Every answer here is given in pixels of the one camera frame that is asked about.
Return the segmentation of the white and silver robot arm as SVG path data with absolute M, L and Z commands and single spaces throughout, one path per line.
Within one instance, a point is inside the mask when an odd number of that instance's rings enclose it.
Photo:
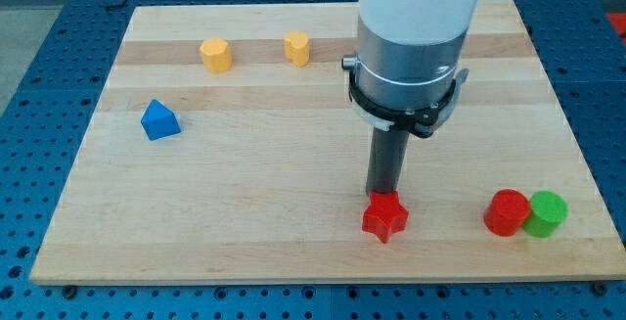
M 427 138 L 450 116 L 477 0 L 358 0 L 357 48 L 342 60 L 354 110 L 380 131 Z

